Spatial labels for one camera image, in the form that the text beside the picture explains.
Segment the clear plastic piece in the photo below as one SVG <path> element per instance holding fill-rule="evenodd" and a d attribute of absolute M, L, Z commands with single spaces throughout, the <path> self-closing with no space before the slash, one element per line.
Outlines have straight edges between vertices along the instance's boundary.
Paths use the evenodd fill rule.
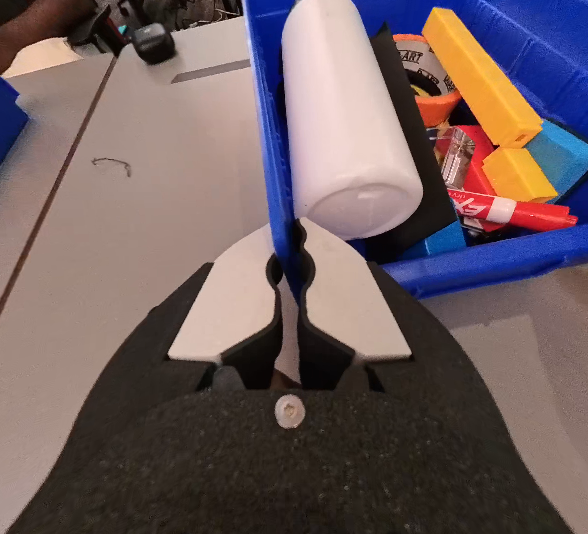
<path fill-rule="evenodd" d="M 462 190 L 469 171 L 474 150 L 474 140 L 458 126 L 449 127 L 439 142 L 447 142 L 441 172 L 448 188 Z"/>

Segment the orange tape roll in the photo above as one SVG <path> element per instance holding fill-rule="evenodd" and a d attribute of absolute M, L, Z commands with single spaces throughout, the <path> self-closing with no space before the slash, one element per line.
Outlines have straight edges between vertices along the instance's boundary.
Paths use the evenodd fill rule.
<path fill-rule="evenodd" d="M 419 35 L 393 35 L 425 127 L 446 122 L 462 96 L 427 40 Z"/>

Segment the red white item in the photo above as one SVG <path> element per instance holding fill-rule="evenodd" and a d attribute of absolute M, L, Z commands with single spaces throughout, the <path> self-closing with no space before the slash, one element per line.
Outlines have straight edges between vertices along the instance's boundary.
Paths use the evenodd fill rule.
<path fill-rule="evenodd" d="M 521 202 L 482 193 L 447 189 L 460 216 L 491 223 L 510 224 L 535 232 L 548 232 L 577 225 L 578 217 L 566 206 Z"/>

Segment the short yellow block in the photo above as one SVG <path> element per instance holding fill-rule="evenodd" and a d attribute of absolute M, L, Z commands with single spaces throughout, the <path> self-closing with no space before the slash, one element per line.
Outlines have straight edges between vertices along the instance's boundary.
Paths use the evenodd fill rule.
<path fill-rule="evenodd" d="M 497 148 L 483 159 L 482 171 L 497 196 L 519 202 L 547 203 L 557 191 L 524 148 Z"/>

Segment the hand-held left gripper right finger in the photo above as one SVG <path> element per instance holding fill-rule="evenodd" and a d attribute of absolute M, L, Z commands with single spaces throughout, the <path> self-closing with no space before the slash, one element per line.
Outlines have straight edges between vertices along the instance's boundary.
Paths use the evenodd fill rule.
<path fill-rule="evenodd" d="M 351 366 L 409 360 L 412 351 L 370 263 L 308 218 L 296 221 L 296 239 L 303 388 L 333 390 Z"/>

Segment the white cylindrical container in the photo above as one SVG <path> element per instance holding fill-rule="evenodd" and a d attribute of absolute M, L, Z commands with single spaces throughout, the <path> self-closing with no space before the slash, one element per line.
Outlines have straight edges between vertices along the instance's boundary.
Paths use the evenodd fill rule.
<path fill-rule="evenodd" d="M 295 217 L 343 240 L 397 228 L 423 185 L 357 7 L 296 0 L 281 49 Z"/>

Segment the yellow block stick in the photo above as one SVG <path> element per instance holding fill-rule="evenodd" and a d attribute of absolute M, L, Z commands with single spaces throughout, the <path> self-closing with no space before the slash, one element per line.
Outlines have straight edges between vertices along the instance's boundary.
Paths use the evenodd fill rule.
<path fill-rule="evenodd" d="M 523 148 L 541 132 L 542 118 L 452 10 L 434 7 L 422 35 L 495 146 Z"/>

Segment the black box device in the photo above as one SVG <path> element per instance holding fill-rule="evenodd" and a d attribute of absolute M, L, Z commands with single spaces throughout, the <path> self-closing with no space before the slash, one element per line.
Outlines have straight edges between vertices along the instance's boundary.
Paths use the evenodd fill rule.
<path fill-rule="evenodd" d="M 158 65 L 176 55 L 172 34 L 162 23 L 136 29 L 130 39 L 135 52 L 147 65 Z"/>

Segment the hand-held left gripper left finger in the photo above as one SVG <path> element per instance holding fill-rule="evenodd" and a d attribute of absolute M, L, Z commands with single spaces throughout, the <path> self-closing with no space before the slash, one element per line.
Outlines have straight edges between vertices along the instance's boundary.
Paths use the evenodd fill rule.
<path fill-rule="evenodd" d="M 282 276 L 269 225 L 233 244 L 211 264 L 168 358 L 231 366 L 247 389 L 269 388 L 283 345 Z"/>

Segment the white paper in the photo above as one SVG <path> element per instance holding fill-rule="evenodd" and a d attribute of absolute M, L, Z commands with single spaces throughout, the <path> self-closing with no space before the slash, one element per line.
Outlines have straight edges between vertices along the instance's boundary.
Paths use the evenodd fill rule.
<path fill-rule="evenodd" d="M 45 39 L 23 48 L 1 76 L 5 79 L 81 60 L 66 38 Z"/>

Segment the red box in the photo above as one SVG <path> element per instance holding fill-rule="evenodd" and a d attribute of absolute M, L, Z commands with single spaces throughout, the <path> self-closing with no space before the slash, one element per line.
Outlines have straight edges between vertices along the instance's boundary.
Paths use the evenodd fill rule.
<path fill-rule="evenodd" d="M 484 130 L 478 125 L 448 126 L 438 128 L 436 134 L 435 156 L 446 186 L 494 195 L 483 161 L 495 147 Z"/>

